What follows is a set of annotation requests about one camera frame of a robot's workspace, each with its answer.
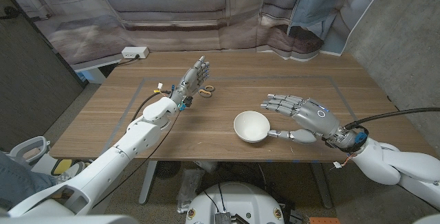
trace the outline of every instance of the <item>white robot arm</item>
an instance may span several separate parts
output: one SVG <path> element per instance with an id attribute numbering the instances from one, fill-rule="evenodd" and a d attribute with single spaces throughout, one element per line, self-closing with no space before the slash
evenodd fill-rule
<path id="1" fill-rule="evenodd" d="M 147 106 L 143 115 L 130 123 L 125 135 L 79 175 L 28 197 L 12 208 L 9 216 L 31 217 L 42 213 L 74 216 L 89 213 L 127 164 L 159 140 L 162 130 L 169 124 L 169 117 L 190 105 L 192 95 L 209 77 L 209 63 L 205 63 L 204 58 L 202 56 L 186 72 L 169 97 Z M 52 199 L 62 193 L 71 196 L 63 203 Z"/>
<path id="2" fill-rule="evenodd" d="M 400 184 L 409 192 L 440 208 L 440 161 L 423 153 L 401 152 L 390 144 L 379 143 L 363 128 L 356 133 L 322 104 L 296 96 L 268 95 L 261 107 L 292 117 L 305 129 L 269 131 L 268 135 L 301 144 L 310 144 L 320 137 L 328 145 L 350 153 L 351 159 L 371 180 L 386 185 Z"/>

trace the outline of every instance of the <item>power strip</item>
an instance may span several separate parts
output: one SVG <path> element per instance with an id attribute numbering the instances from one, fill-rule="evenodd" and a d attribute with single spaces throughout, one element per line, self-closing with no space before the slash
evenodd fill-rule
<path id="1" fill-rule="evenodd" d="M 121 53 L 125 59 L 133 59 L 136 57 L 136 55 L 139 55 L 139 58 L 146 58 L 146 56 L 148 56 L 150 51 L 145 46 L 143 46 L 143 47 L 125 47 Z"/>

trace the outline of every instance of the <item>wall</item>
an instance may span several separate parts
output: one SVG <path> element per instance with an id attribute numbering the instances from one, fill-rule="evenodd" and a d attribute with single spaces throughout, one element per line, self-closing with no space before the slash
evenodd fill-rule
<path id="1" fill-rule="evenodd" d="M 440 107 L 439 3 L 375 0 L 349 38 L 346 52 L 399 109 Z M 440 113 L 407 118 L 440 155 Z"/>
<path id="2" fill-rule="evenodd" d="M 11 0 L 0 0 L 0 16 Z M 0 20 L 0 150 L 43 135 L 83 90 L 29 19 Z"/>

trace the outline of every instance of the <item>scissors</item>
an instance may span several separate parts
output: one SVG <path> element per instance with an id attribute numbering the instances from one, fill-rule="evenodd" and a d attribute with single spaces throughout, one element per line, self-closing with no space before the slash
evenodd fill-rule
<path id="1" fill-rule="evenodd" d="M 215 88 L 211 85 L 207 85 L 205 87 L 202 87 L 199 89 L 199 94 L 203 98 L 211 98 L 212 92 L 215 90 Z"/>

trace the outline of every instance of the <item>table top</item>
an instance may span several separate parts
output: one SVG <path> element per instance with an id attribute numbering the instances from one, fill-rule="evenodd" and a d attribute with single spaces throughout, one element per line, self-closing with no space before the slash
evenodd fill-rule
<path id="1" fill-rule="evenodd" d="M 116 67 L 84 109 L 55 143 L 55 158 L 94 159 L 116 143 L 136 109 L 157 84 L 177 84 L 200 56 L 210 62 L 205 82 L 216 89 L 211 98 L 194 95 L 192 106 L 179 115 L 154 160 L 333 162 L 346 154 L 317 141 L 302 145 L 274 137 L 250 144 L 234 132 L 234 118 L 243 111 L 265 115 L 271 129 L 301 128 L 290 117 L 260 108 L 267 94 L 313 98 L 341 121 L 396 111 L 386 94 L 350 54 L 320 54 L 309 62 L 283 60 L 274 53 L 151 53 L 145 60 Z M 363 124 L 370 136 L 401 151 L 436 156 L 432 147 L 404 116 Z M 138 158 L 147 158 L 156 145 Z"/>

